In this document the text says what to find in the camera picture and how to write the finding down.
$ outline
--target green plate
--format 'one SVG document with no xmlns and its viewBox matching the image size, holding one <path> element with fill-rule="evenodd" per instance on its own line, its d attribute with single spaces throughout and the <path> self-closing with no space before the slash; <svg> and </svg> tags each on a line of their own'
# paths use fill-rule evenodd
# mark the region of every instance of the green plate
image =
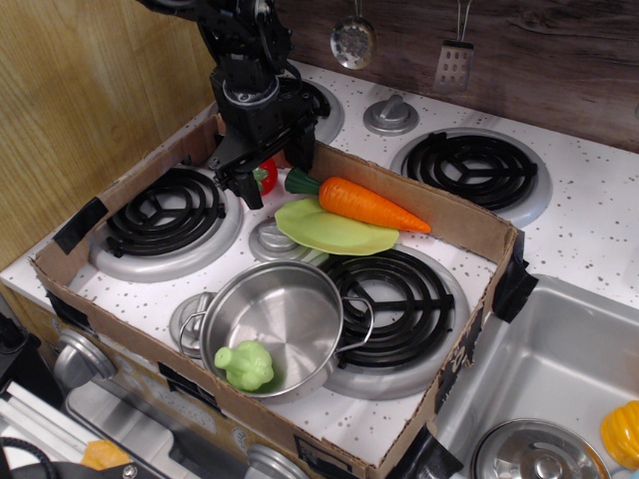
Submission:
<svg viewBox="0 0 639 479">
<path fill-rule="evenodd" d="M 317 198 L 290 202 L 276 212 L 282 233 L 304 246 L 332 254 L 364 256 L 391 249 L 399 231 L 327 212 Z"/>
</svg>

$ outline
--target toy broccoli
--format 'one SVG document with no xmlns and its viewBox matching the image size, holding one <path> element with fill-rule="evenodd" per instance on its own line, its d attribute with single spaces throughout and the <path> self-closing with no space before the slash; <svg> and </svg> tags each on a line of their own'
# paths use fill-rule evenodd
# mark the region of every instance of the toy broccoli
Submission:
<svg viewBox="0 0 639 479">
<path fill-rule="evenodd" d="M 243 391 L 255 391 L 274 376 L 273 360 L 258 341 L 243 341 L 235 349 L 222 347 L 215 365 L 227 371 L 227 380 Z"/>
</svg>

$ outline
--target hanging ladle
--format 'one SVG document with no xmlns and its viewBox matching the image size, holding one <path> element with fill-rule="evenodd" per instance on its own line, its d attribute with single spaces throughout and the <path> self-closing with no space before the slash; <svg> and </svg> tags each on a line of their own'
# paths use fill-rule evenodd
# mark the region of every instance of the hanging ladle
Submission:
<svg viewBox="0 0 639 479">
<path fill-rule="evenodd" d="M 330 35 L 330 49 L 337 61 L 351 70 L 361 70 L 372 61 L 377 36 L 372 25 L 361 16 L 361 2 L 355 1 L 355 15 L 337 22 Z"/>
</svg>

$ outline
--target orange carrot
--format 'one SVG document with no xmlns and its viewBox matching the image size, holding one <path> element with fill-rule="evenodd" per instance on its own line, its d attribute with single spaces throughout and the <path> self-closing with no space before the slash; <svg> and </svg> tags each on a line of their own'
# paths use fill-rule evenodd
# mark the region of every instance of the orange carrot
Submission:
<svg viewBox="0 0 639 479">
<path fill-rule="evenodd" d="M 379 227 L 429 233 L 430 225 L 395 203 L 340 177 L 322 184 L 293 169 L 285 181 L 291 193 L 319 195 L 319 204 L 328 212 Z"/>
</svg>

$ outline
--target stainless steel sink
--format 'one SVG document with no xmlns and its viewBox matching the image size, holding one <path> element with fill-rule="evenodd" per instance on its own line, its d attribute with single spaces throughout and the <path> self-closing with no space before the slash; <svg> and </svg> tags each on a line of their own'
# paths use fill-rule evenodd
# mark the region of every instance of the stainless steel sink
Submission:
<svg viewBox="0 0 639 479">
<path fill-rule="evenodd" d="M 639 310 L 539 276 L 512 323 L 490 316 L 437 417 L 437 440 L 463 477 L 476 445 L 513 419 L 541 419 L 581 436 L 609 472 L 621 470 L 599 436 L 611 410 L 639 398 Z"/>
</svg>

